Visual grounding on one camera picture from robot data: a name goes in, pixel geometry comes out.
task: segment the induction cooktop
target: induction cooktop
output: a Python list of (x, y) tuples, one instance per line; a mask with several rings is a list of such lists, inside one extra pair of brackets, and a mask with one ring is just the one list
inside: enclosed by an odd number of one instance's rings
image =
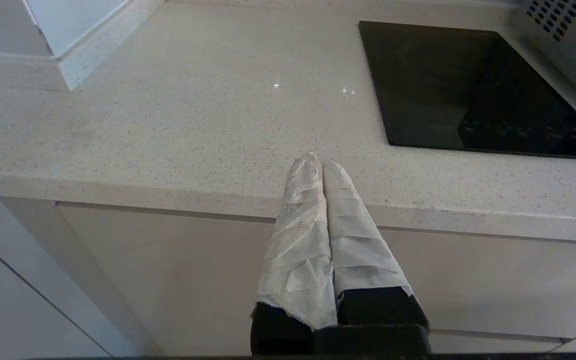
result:
[(497, 32), (359, 32), (390, 145), (576, 158), (576, 110)]

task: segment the stainless steel appliance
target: stainless steel appliance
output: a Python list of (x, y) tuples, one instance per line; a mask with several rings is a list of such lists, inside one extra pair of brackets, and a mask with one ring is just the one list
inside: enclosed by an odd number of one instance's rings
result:
[(576, 85), (576, 0), (525, 0), (520, 32)]

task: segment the speckled countertop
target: speckled countertop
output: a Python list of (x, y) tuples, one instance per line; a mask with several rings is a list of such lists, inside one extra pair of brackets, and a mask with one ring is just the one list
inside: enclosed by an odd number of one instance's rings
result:
[(75, 91), (0, 88), (0, 196), (274, 217), (312, 150), (379, 226), (576, 240), (575, 159), (386, 141), (359, 20), (499, 30), (576, 107), (506, 34), (509, 10), (380, 3), (165, 2)]

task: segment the wall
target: wall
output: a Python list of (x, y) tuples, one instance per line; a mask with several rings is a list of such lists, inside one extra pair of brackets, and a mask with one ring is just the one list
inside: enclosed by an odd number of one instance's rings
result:
[(0, 53), (50, 54), (22, 0), (0, 0)]
[(140, 354), (1, 201), (0, 263), (0, 360)]
[(59, 57), (126, 0), (26, 0), (52, 54)]

